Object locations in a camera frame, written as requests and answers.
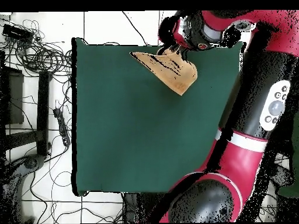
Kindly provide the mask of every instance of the green board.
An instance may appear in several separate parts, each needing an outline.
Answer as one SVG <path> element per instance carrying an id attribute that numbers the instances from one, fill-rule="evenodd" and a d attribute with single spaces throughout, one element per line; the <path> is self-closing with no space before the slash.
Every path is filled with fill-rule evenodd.
<path id="1" fill-rule="evenodd" d="M 198 168 L 239 72 L 242 43 L 189 52 L 198 78 L 183 96 L 130 51 L 77 39 L 78 191 L 166 192 Z"/>

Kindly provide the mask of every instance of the cable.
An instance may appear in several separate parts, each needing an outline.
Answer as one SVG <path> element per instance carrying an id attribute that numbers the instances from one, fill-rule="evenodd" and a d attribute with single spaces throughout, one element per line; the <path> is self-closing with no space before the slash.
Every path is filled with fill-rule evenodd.
<path id="1" fill-rule="evenodd" d="M 134 25 L 132 24 L 132 22 L 130 21 L 128 16 L 125 13 L 124 13 L 124 15 L 126 16 L 128 21 L 131 23 L 132 27 L 142 37 L 144 43 L 148 46 L 148 44 L 145 42 L 143 36 L 134 27 Z M 28 22 L 31 24 L 30 28 L 25 27 L 25 23 L 28 23 Z M 62 84 L 62 93 L 64 95 L 64 100 L 62 101 L 62 104 L 59 103 L 60 104 L 59 109 L 61 109 L 61 111 L 63 112 L 64 108 L 66 108 L 68 114 L 71 114 L 70 108 L 67 105 L 68 103 L 72 104 L 71 98 L 68 95 L 68 93 L 71 92 L 70 91 L 70 89 L 71 89 L 71 84 L 70 84 L 70 79 L 71 79 L 71 71 L 70 71 L 71 70 L 71 50 L 64 53 L 63 50 L 59 46 L 57 46 L 56 44 L 42 42 L 42 39 L 45 38 L 45 35 L 40 31 L 39 24 L 38 24 L 37 21 L 24 20 L 23 26 L 22 25 L 16 25 L 12 22 L 9 22 L 9 23 L 11 23 L 15 27 L 18 27 L 18 28 L 21 28 L 23 30 L 27 30 L 27 31 L 32 32 L 34 34 L 34 37 L 33 37 L 33 42 L 30 45 L 23 44 L 22 42 L 12 40 L 11 38 L 6 38 L 5 42 L 0 43 L 0 46 L 1 46 L 0 49 L 2 49 L 2 50 L 8 49 L 8 54 L 7 54 L 6 59 L 9 59 L 9 62 L 10 62 L 11 56 L 15 56 L 18 62 L 17 63 L 11 63 L 11 64 L 15 64 L 18 69 L 19 69 L 19 67 L 23 67 L 24 71 L 28 74 L 28 75 L 25 75 L 25 77 L 37 78 L 38 76 L 35 75 L 35 73 L 38 73 L 39 71 L 43 71 L 43 70 L 48 70 L 48 71 L 52 72 L 53 79 L 56 82 Z M 119 43 L 116 43 L 116 42 L 108 42 L 108 43 L 105 43 L 105 44 L 109 44 L 109 43 L 119 45 Z M 57 79 L 58 76 L 66 76 L 67 80 L 66 81 L 58 80 Z M 30 97 L 32 98 L 32 102 L 23 101 L 23 99 L 30 98 Z M 26 96 L 26 97 L 23 97 L 23 98 L 20 98 L 20 99 L 14 99 L 14 100 L 18 100 L 20 102 L 27 103 L 27 104 L 37 104 L 35 102 L 33 96 Z M 29 122 L 29 119 L 28 119 L 27 115 L 25 114 L 25 112 L 24 111 L 22 111 L 22 112 L 24 113 L 24 115 L 26 116 L 26 118 Z M 71 121 L 71 119 L 72 118 L 69 118 L 67 123 L 66 123 L 68 131 L 71 131 L 71 128 L 70 128 L 71 124 L 69 125 L 69 122 Z M 29 125 L 31 127 L 31 129 L 29 129 L 29 130 L 34 131 L 34 129 L 33 129 L 30 122 L 29 122 Z M 35 176 L 36 176 L 36 174 L 34 172 L 33 180 L 31 182 L 31 185 L 30 185 L 30 188 L 29 188 L 29 190 L 31 191 L 33 196 L 36 197 L 39 201 L 43 202 L 46 205 L 45 210 L 40 215 L 37 223 L 40 223 L 43 215 L 45 214 L 46 210 L 48 209 L 48 205 L 47 205 L 47 202 L 45 200 L 42 200 L 41 198 L 39 198 L 38 196 L 36 196 L 34 194 L 33 187 L 40 180 L 42 180 L 48 173 L 50 174 L 50 178 L 53 182 L 53 186 L 52 186 L 52 190 L 51 190 L 51 197 L 52 198 L 51 198 L 51 201 L 50 201 L 51 202 L 50 215 L 47 217 L 47 219 L 43 220 L 40 224 L 45 223 L 49 218 L 53 218 L 53 223 L 58 224 L 58 220 L 60 219 L 60 217 L 62 215 L 73 214 L 73 213 L 76 213 L 78 211 L 81 211 L 81 213 L 82 213 L 83 210 L 88 211 L 92 215 L 95 215 L 98 218 L 100 218 L 99 222 L 102 222 L 102 221 L 111 222 L 111 223 L 122 222 L 123 221 L 121 219 L 121 217 L 123 216 L 122 210 L 116 215 L 115 218 L 113 218 L 111 216 L 102 217 L 100 215 L 97 215 L 97 214 L 93 213 L 89 209 L 86 209 L 86 208 L 83 208 L 83 207 L 81 207 L 81 209 L 78 210 L 78 211 L 63 213 L 63 214 L 59 215 L 57 218 L 55 217 L 55 210 L 57 209 L 57 202 L 53 201 L 53 188 L 54 188 L 54 185 L 55 186 L 60 186 L 60 187 L 69 186 L 69 184 L 68 185 L 59 185 L 58 183 L 56 183 L 56 179 L 58 178 L 58 176 L 63 174 L 63 173 L 68 173 L 69 174 L 68 171 L 61 172 L 60 174 L 58 174 L 56 176 L 56 178 L 53 178 L 52 174 L 51 174 L 51 170 L 56 166 L 56 164 L 60 160 L 61 156 L 68 150 L 68 147 L 67 147 L 59 155 L 52 156 L 53 143 L 54 143 L 54 140 L 56 139 L 56 137 L 53 138 L 52 143 L 51 143 L 52 145 L 51 145 L 50 158 L 46 159 L 44 161 L 44 163 L 49 162 L 48 172 L 36 182 L 34 182 L 35 181 Z M 51 161 L 55 158 L 58 158 L 58 159 L 55 162 L 55 164 L 51 167 Z"/>
<path id="2" fill-rule="evenodd" d="M 131 23 L 132 27 L 135 29 L 135 31 L 141 36 L 141 38 L 143 39 L 143 42 L 146 46 L 148 46 L 149 44 L 147 44 L 143 38 L 143 36 L 141 35 L 141 33 L 136 29 L 136 27 L 133 25 L 133 23 L 131 22 L 130 18 L 127 16 L 126 13 L 124 13 L 124 11 L 122 11 L 122 13 L 125 15 L 125 17 L 128 19 L 128 21 Z"/>

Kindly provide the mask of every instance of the circular button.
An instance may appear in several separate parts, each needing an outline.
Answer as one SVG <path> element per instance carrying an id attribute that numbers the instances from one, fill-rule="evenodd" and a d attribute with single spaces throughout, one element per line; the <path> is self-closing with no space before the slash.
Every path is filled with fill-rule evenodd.
<path id="1" fill-rule="evenodd" d="M 284 104 L 280 100 L 273 101 L 269 106 L 269 113 L 273 116 L 279 116 L 284 113 Z"/>
<path id="2" fill-rule="evenodd" d="M 267 123 L 269 123 L 271 120 L 272 120 L 272 118 L 271 118 L 270 116 L 267 116 L 267 117 L 265 118 L 265 121 L 266 121 Z"/>
<path id="3" fill-rule="evenodd" d="M 281 93 L 279 93 L 279 92 L 277 92 L 277 93 L 275 93 L 275 98 L 279 98 L 281 96 Z"/>

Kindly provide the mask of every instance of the red robot arm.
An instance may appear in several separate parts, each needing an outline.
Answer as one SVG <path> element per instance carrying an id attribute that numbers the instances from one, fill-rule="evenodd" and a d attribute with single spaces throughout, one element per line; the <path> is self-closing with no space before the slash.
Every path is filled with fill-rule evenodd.
<path id="1" fill-rule="evenodd" d="M 146 222 L 235 222 L 239 218 L 295 83 L 298 16 L 295 10 L 180 10 L 161 23 L 159 38 L 165 47 L 193 51 L 232 47 L 241 31 L 256 27 L 207 159 L 171 188 Z"/>

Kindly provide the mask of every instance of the tile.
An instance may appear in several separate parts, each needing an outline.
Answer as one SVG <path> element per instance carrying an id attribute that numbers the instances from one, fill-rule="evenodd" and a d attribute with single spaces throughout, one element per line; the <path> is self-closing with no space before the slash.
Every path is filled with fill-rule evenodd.
<path id="1" fill-rule="evenodd" d="M 80 224 L 81 222 L 81 204 L 58 202 L 53 213 L 55 224 Z"/>
<path id="2" fill-rule="evenodd" d="M 278 153 L 276 155 L 275 163 L 281 165 L 285 169 L 290 169 L 289 159 L 287 156 L 283 156 L 282 154 Z"/>
<path id="3" fill-rule="evenodd" d="M 36 179 L 32 190 L 34 194 L 44 200 L 55 201 L 81 201 L 80 197 L 77 197 L 72 192 L 71 186 L 71 152 L 64 154 L 61 160 L 57 163 L 46 163 L 40 170 L 36 172 Z M 35 197 L 29 191 L 30 184 L 32 182 L 33 175 L 29 175 L 24 182 L 22 190 L 22 198 L 26 200 L 35 199 Z"/>
<path id="4" fill-rule="evenodd" d="M 122 204 L 83 203 L 82 223 L 108 223 L 121 214 Z"/>
<path id="5" fill-rule="evenodd" d="M 145 42 L 157 45 L 158 10 L 125 11 Z M 85 40 L 88 44 L 118 42 L 121 45 L 144 46 L 144 42 L 121 11 L 85 12 Z"/>
<path id="6" fill-rule="evenodd" d="M 44 202 L 22 201 L 22 211 L 25 219 L 34 216 L 36 224 L 39 217 L 39 224 L 80 224 L 81 221 L 81 204 L 80 203 L 61 203 L 47 202 L 47 209 L 43 214 L 46 206 Z"/>
<path id="7" fill-rule="evenodd" d="M 83 197 L 83 202 L 123 202 L 120 193 L 113 192 L 89 192 L 89 194 Z"/>
<path id="8" fill-rule="evenodd" d="M 34 224 L 36 224 L 38 219 L 42 216 L 40 218 L 39 223 L 52 224 L 53 220 L 51 218 L 50 208 L 51 208 L 51 204 L 49 202 L 47 203 L 47 209 L 46 209 L 45 203 L 41 201 L 39 202 L 22 201 L 23 219 L 24 221 L 26 221 L 27 219 L 34 217 Z"/>

